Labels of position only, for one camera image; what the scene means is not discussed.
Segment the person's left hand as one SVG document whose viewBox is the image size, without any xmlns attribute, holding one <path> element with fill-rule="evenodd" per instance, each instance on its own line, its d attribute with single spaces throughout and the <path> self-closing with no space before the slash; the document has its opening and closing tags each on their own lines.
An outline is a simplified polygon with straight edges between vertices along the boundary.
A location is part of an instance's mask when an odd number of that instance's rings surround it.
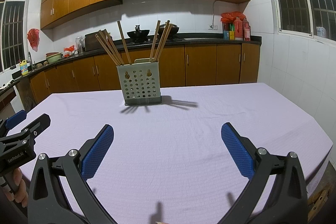
<svg viewBox="0 0 336 224">
<path fill-rule="evenodd" d="M 15 193 L 10 193 L 7 189 L 3 188 L 3 191 L 9 201 L 15 201 L 20 203 L 22 207 L 27 207 L 29 195 L 26 191 L 26 183 L 23 180 L 23 174 L 20 168 L 13 171 L 13 181 L 18 187 Z"/>
</svg>

